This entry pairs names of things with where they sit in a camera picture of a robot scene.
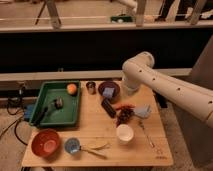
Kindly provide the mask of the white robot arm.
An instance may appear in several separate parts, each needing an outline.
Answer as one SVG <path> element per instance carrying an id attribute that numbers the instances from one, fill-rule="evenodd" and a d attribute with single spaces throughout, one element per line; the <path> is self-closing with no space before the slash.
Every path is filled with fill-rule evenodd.
<path id="1" fill-rule="evenodd" d="M 213 90 L 162 74 L 153 69 L 154 63 L 153 55 L 146 51 L 126 60 L 123 87 L 136 92 L 144 84 L 213 128 Z"/>

